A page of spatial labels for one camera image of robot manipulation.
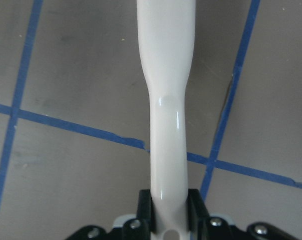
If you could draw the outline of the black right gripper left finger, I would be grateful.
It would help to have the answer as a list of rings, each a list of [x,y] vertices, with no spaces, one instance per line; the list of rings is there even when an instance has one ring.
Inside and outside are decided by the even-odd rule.
[[[135,214],[117,217],[110,231],[100,226],[84,226],[73,234],[69,240],[149,240],[154,230],[154,214],[151,192],[149,189],[139,191],[138,206]]]

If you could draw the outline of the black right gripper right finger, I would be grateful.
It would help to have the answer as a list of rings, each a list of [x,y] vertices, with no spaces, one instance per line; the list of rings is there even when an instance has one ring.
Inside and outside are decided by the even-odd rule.
[[[211,216],[199,190],[188,190],[188,221],[193,237],[197,240],[293,240],[296,237],[265,222],[250,224],[245,231],[228,223],[220,216]]]

